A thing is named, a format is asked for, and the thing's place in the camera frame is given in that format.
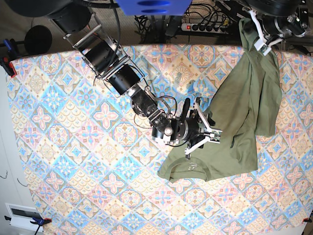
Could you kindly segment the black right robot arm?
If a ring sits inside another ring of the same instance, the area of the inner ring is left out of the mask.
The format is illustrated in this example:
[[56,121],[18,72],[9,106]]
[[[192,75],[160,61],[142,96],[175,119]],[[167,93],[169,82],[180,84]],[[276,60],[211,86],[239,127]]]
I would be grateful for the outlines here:
[[221,131],[205,116],[200,101],[185,99],[180,116],[172,112],[167,96],[157,97],[150,85],[140,87],[144,73],[119,42],[108,36],[96,13],[87,6],[69,3],[49,15],[63,38],[78,51],[83,61],[113,94],[127,95],[133,111],[149,120],[154,141],[188,145],[188,151],[207,142],[219,143]]

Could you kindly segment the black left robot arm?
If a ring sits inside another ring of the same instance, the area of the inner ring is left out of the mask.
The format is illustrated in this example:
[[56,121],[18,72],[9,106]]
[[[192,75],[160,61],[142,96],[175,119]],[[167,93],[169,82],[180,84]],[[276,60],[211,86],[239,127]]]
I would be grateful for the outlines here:
[[311,0],[246,0],[245,3],[264,42],[289,36],[301,38],[310,31]]

